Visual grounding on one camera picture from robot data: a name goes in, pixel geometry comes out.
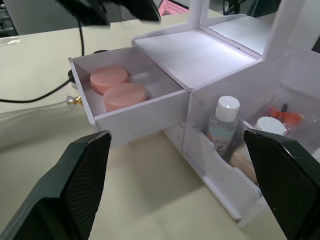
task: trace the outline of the beige table surface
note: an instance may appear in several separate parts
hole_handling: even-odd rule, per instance
[[[111,29],[85,28],[86,54],[131,45],[133,36],[181,23],[166,16],[161,25],[136,20]],[[27,99],[67,79],[68,57],[80,51],[77,29],[25,35],[0,47],[1,98]],[[67,145],[92,133],[82,107],[65,104],[5,113],[76,96],[69,85],[33,104],[0,104],[0,232],[38,179]],[[110,151],[104,191],[91,240],[245,240],[224,208],[162,132]]]

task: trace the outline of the white bottle cap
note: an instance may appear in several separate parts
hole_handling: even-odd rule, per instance
[[[233,122],[238,114],[240,102],[233,96],[222,96],[219,98],[218,106],[216,107],[215,116],[222,122]]]
[[[286,133],[286,127],[279,120],[270,116],[260,117],[254,127],[271,134],[284,136]]]

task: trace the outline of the pink round container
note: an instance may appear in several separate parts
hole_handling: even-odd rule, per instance
[[[101,95],[112,86],[128,82],[128,72],[120,66],[106,66],[93,72],[90,76],[91,87]]]
[[[136,83],[118,84],[104,92],[103,100],[105,109],[111,112],[146,101],[146,89]]]

